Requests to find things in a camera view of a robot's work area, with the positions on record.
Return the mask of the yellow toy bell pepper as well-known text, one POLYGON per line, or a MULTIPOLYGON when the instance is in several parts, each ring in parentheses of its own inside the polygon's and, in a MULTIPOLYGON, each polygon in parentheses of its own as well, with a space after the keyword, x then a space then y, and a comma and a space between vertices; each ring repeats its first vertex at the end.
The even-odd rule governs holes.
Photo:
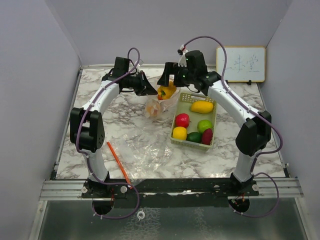
POLYGON ((160 86, 157 89, 157 99, 158 100, 168 100, 176 92, 177 87, 174 85, 173 81, 169 81, 168 86, 160 86))

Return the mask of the orange toy pumpkin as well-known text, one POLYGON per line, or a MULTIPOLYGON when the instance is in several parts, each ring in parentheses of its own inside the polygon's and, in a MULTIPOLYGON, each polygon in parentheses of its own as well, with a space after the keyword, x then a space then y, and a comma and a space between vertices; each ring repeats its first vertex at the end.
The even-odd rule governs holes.
POLYGON ((154 118, 160 115, 163 112, 163 108, 157 102, 150 103, 145 106, 145 116, 147 118, 154 118))

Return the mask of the clear zip top bag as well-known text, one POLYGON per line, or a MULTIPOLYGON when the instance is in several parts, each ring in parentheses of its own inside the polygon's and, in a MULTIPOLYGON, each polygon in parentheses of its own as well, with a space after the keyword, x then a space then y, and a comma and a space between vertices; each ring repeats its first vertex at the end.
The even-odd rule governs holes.
MULTIPOLYGON (((154 87, 154 89, 157 91, 158 91, 158 88, 160 87, 160 85, 157 84, 159 79, 160 79, 160 77, 152 77, 149 79, 149 82, 154 87)), ((174 82, 174 78, 170 76, 169 81, 174 82)), ((160 104, 162 106, 162 113, 163 113, 164 111, 168 110, 168 108, 170 108, 171 106, 173 106, 177 102, 178 96, 180 94, 180 90, 181 89, 179 87, 176 87, 176 92, 172 95, 172 97, 170 99, 167 99, 167 100, 158 100, 158 94, 157 95, 148 95, 147 101, 145 104, 145 108, 146 108, 147 104, 157 102, 158 104, 160 104)))

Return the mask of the yellow toy mango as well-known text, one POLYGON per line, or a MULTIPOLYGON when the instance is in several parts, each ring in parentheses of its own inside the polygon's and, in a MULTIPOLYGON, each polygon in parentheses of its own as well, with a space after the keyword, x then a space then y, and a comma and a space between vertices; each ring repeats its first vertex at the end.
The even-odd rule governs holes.
POLYGON ((208 114, 214 109, 214 104, 209 101, 195 101, 190 106, 190 111, 199 114, 208 114))

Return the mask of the pale green plastic basket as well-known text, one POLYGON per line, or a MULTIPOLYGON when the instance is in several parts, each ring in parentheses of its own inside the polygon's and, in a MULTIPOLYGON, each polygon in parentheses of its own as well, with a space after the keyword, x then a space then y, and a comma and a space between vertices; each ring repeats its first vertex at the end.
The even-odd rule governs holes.
POLYGON ((180 145, 183 147, 195 148, 197 150, 207 151, 213 147, 214 136, 212 137, 211 143, 209 145, 191 142, 187 140, 181 140, 177 138, 173 138, 173 131, 176 127, 175 118, 179 114, 188 114, 190 118, 189 126, 186 128, 187 133, 193 133, 198 131, 198 122, 201 120, 208 120, 212 123, 212 132, 215 134, 215 124, 216 124, 216 116, 217 116, 217 103, 204 95, 181 92, 177 99, 176 111, 171 125, 171 133, 170 133, 170 141, 174 145, 180 145), (205 101, 213 104, 213 110, 209 113, 197 113, 191 111, 191 106, 194 102, 205 101))

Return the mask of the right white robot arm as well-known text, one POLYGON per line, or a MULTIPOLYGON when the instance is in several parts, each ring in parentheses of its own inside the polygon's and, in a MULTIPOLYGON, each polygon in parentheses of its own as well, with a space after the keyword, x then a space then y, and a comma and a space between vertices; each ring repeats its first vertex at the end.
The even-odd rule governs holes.
POLYGON ((179 62, 166 62, 158 85, 167 87, 174 76, 176 87, 194 87, 216 101, 235 120, 240 130, 235 139, 239 150, 238 160, 229 189, 240 196, 248 189, 252 179, 254 159, 271 139, 271 114, 259 111, 240 98, 223 80, 222 75, 209 71, 204 55, 199 50, 183 53, 179 62))

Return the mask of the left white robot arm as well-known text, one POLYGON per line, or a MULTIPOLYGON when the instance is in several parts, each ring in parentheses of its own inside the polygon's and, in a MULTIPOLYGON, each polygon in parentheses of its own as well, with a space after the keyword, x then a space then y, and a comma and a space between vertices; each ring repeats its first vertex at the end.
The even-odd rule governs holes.
POLYGON ((105 167, 101 147, 105 141, 103 115, 111 102, 123 91, 129 89, 137 96, 157 95, 145 73, 138 71, 132 60, 116 57, 114 67, 102 77, 100 87, 82 107, 70 111, 69 136, 76 150, 85 159, 88 179, 95 182, 93 191, 97 196, 106 197, 111 190, 107 182, 109 171, 105 167))

